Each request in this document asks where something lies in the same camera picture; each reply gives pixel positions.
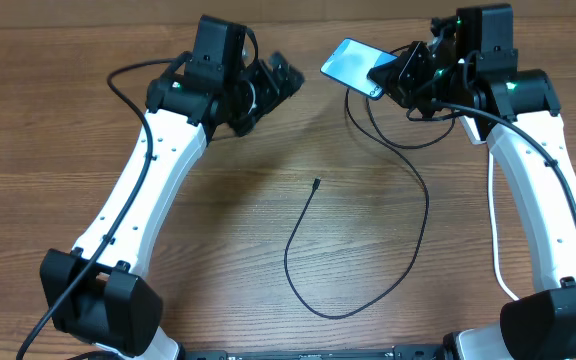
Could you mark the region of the blue Galaxy smartphone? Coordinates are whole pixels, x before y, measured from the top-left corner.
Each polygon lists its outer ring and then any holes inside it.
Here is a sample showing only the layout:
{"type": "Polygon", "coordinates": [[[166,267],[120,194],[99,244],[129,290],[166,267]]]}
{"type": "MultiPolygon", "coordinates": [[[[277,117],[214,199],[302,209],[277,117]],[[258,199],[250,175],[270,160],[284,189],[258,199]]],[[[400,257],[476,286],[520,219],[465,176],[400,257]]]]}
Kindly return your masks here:
{"type": "Polygon", "coordinates": [[[371,100],[378,100],[384,90],[368,77],[369,71],[396,58],[381,49],[345,38],[321,66],[320,72],[371,100]]]}

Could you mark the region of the white power strip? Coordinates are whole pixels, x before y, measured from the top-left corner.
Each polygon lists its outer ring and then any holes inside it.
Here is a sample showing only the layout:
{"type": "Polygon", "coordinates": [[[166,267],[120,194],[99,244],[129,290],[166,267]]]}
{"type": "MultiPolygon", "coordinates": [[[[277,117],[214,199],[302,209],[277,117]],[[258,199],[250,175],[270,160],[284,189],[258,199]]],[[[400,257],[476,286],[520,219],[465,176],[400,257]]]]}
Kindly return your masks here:
{"type": "Polygon", "coordinates": [[[486,143],[486,140],[481,137],[479,130],[477,128],[477,123],[474,118],[468,116],[461,116],[459,118],[462,127],[464,128],[470,142],[473,145],[482,145],[486,143]]]}

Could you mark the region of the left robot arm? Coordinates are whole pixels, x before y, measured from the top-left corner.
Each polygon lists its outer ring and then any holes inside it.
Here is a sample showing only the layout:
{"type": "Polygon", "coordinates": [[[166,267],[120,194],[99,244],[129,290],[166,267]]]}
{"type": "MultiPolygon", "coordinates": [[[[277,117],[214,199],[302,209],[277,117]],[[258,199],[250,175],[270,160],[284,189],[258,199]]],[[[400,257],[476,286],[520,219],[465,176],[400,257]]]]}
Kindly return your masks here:
{"type": "Polygon", "coordinates": [[[193,49],[162,61],[136,108],[138,140],[99,214],[69,251],[42,261],[42,323],[92,344],[97,359],[186,355],[162,329],[163,301],[146,280],[158,233],[216,128],[247,135],[304,83],[280,53],[246,57],[254,42],[244,25],[200,19],[193,49]]]}

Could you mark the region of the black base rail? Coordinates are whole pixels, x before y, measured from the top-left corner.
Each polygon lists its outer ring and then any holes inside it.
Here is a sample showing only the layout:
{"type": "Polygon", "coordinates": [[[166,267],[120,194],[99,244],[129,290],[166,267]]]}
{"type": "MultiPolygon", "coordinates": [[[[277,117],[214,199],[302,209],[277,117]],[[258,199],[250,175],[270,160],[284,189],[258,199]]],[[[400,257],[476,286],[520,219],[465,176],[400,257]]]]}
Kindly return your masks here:
{"type": "Polygon", "coordinates": [[[268,351],[229,353],[186,351],[183,360],[453,360],[442,345],[395,345],[387,349],[268,351]]]}

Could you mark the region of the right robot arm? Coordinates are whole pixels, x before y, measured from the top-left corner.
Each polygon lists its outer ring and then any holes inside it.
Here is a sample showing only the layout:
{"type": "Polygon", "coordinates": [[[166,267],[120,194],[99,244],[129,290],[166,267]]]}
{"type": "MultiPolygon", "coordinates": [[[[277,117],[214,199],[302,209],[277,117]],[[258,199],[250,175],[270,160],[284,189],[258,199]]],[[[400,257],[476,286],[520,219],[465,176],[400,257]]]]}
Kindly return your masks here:
{"type": "Polygon", "coordinates": [[[548,75],[520,70],[507,3],[459,8],[431,22],[369,77],[424,119],[450,109],[485,144],[513,194],[529,244],[535,291],[486,327],[445,337],[442,359],[576,358],[576,175],[561,105],[548,75]]]}

